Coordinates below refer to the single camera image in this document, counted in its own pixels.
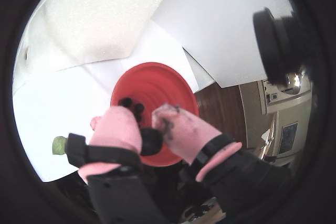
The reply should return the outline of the pink covered gripper finger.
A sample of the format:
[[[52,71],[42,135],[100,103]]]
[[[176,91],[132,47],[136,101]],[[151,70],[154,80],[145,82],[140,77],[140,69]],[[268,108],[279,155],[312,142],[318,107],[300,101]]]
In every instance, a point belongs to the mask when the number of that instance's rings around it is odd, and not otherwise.
[[[142,137],[132,112],[112,106],[92,126],[88,144],[70,133],[65,151],[102,223],[167,223],[142,180]]]
[[[262,223],[275,195],[292,179],[289,169],[261,160],[185,109],[160,106],[152,112],[152,126],[169,149],[188,163],[184,176],[216,197],[226,214],[221,223]]]

